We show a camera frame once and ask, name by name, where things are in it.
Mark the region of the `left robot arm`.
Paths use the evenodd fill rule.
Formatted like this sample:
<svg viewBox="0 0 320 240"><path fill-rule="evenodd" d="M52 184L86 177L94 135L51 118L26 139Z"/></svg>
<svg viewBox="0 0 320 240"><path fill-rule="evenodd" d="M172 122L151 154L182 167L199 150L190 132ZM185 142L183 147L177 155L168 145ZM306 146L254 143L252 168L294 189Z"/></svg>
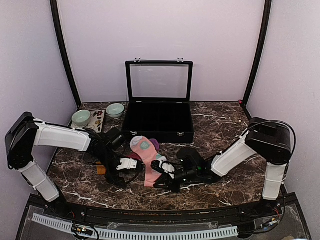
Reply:
<svg viewBox="0 0 320 240"><path fill-rule="evenodd" d="M51 203L51 210L60 218L67 218L71 208L34 159L33 148L47 146L89 153L106 168L105 178L109 183L125 188L128 182L119 176L119 172L139 171L142 164L134 158L116 153L124 142L123 135L115 127L106 133L97 133L89 128L71 128L44 122L34 118L30 112L24 112L5 136L8 168L19 171L44 200Z"/></svg>

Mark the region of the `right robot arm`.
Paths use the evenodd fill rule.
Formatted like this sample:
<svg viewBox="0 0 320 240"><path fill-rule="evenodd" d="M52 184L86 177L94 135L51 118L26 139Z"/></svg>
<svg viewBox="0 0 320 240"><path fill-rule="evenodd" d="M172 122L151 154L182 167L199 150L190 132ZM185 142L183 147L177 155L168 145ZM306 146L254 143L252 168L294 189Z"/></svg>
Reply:
<svg viewBox="0 0 320 240"><path fill-rule="evenodd" d="M182 165L180 169L175 169L168 161L152 161L151 168L161 174L153 187L178 193L182 183L217 183L232 169L258 154L266 160L267 167L262 201L255 205L255 213L266 217L275 208L274 201L280 194L296 144L296 133L288 123L254 117L235 142L208 159L196 149L184 147L176 154Z"/></svg>

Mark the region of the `pink patterned sock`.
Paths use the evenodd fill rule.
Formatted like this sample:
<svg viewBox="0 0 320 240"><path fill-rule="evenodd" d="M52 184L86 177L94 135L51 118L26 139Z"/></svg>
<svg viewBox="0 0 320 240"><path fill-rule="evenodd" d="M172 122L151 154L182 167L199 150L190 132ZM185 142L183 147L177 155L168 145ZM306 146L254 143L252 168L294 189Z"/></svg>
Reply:
<svg viewBox="0 0 320 240"><path fill-rule="evenodd" d="M158 154L154 144L144 136L135 136L130 142L131 150L136 153L145 165L144 186L152 188L156 180L162 175L158 171L152 169L152 161L166 160L166 158Z"/></svg>

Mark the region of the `maroon striped sock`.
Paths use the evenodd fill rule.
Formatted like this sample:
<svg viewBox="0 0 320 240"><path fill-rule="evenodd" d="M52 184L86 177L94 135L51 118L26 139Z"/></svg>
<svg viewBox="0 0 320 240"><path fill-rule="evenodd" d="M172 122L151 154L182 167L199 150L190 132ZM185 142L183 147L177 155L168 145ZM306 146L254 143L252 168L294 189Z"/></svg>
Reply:
<svg viewBox="0 0 320 240"><path fill-rule="evenodd" d="M157 151L160 149L160 145L156 139L151 138L149 141L154 145ZM125 156L125 158L134 159L142 162L141 157L135 152L130 152L127 156ZM107 170L100 161L96 161L94 162L94 164L96 165L96 170L98 175L104 175L106 173Z"/></svg>

